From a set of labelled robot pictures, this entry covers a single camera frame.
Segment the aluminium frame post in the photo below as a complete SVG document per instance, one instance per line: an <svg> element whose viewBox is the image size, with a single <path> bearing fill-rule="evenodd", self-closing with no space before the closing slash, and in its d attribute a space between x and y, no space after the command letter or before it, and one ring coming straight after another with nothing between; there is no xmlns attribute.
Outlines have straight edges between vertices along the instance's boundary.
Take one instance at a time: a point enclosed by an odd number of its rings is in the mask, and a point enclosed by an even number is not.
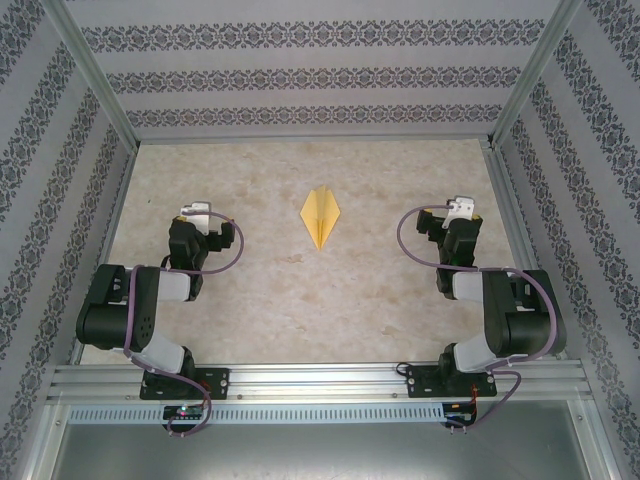
<svg viewBox="0 0 640 480"><path fill-rule="evenodd" d="M119 137L129 150L137 151L140 145L138 135L65 1L39 1Z"/></svg>
<svg viewBox="0 0 640 480"><path fill-rule="evenodd" d="M581 3L582 0L559 0L528 62L516 81L515 87L506 101L492 133L488 136L489 144L492 148L504 142Z"/></svg>

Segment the aluminium frame crossbar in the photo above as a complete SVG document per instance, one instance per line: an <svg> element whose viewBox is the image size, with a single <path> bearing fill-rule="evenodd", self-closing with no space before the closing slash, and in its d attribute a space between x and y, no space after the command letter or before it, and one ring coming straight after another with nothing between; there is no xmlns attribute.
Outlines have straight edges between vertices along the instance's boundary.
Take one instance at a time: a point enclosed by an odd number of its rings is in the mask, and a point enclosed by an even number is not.
<svg viewBox="0 0 640 480"><path fill-rule="evenodd" d="M472 134L409 134L409 135L253 135L152 138L140 141L141 146L189 144L254 144L254 143L317 143L317 142L383 142L383 141L462 141L477 140L482 146L490 145L490 136Z"/></svg>

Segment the yellow paper sheet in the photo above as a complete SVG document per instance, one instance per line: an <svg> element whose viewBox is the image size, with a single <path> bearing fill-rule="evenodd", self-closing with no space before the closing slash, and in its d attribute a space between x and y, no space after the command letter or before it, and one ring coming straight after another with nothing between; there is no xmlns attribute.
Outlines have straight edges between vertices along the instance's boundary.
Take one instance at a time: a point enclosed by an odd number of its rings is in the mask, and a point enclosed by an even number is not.
<svg viewBox="0 0 640 480"><path fill-rule="evenodd" d="M300 217L317 250L322 250L341 214L335 196L326 185L309 192Z"/></svg>

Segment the small circuit board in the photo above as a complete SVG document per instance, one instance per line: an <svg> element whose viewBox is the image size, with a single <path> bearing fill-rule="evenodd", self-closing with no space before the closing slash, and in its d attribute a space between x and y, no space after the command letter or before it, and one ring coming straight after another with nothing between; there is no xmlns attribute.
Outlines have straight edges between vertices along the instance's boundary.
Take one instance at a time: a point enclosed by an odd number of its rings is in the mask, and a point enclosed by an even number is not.
<svg viewBox="0 0 640 480"><path fill-rule="evenodd" d="M462 428L476 422L478 409L475 401L465 403L445 403L443 412L448 425Z"/></svg>
<svg viewBox="0 0 640 480"><path fill-rule="evenodd" d="M164 421L200 421L203 418L203 407L198 405L172 405L165 406L163 410Z"/></svg>

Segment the aluminium mounting rail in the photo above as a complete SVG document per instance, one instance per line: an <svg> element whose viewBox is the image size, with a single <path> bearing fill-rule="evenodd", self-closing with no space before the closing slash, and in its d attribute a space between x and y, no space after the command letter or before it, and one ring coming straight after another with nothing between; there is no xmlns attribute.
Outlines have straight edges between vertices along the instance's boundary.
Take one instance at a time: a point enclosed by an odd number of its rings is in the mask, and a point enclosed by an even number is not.
<svg viewBox="0 0 640 480"><path fill-rule="evenodd" d="M394 363L229 365L229 403L312 404L409 402L418 390ZM520 363L514 400L591 400L582 363L555 358ZM71 365L55 369L48 404L138 403L143 370L133 365Z"/></svg>

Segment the aluminium table edge rail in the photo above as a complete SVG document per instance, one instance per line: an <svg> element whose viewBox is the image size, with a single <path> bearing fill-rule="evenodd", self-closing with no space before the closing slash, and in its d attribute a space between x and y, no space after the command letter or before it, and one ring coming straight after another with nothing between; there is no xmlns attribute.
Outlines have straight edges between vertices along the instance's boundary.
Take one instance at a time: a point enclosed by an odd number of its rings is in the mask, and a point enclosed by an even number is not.
<svg viewBox="0 0 640 480"><path fill-rule="evenodd" d="M484 334L503 362L536 360L561 352L566 329L548 274L537 268L517 199L499 153L483 149L489 178L516 265L482 273Z"/></svg>
<svg viewBox="0 0 640 480"><path fill-rule="evenodd" d="M109 200L108 203L101 203L101 206L105 206L108 208L108 210L106 211L107 216L100 223L101 236L95 241L95 245L98 250L96 251L95 258L92 260L91 269L89 270L89 276L81 282L82 295L79 299L79 309L73 316L71 330L72 337L69 343L68 355L65 359L65 363L67 365L79 365L83 357L84 345L77 339L77 318L84 304L86 296L89 293L91 284L94 280L99 266L109 261L109 256L116 236L118 222L120 220L122 208L124 206L124 201L126 198L138 151L139 149L135 148L131 153L127 154L127 156L125 157L124 166L119 171L114 193L107 197L107 199Z"/></svg>

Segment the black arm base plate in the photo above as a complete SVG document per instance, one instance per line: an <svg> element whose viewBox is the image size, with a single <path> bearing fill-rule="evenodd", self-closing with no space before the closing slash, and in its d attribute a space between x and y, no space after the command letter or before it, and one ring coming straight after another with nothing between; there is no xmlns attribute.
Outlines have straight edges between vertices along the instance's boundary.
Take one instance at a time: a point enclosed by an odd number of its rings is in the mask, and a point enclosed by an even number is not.
<svg viewBox="0 0 640 480"><path fill-rule="evenodd" d="M497 396L487 373L445 373L436 365L409 365L405 369L410 398L492 398Z"/></svg>
<svg viewBox="0 0 640 480"><path fill-rule="evenodd" d="M230 384L226 368L196 367L191 379L204 388L212 400L226 400ZM139 392L141 400L203 400L203 393L190 384L145 372Z"/></svg>

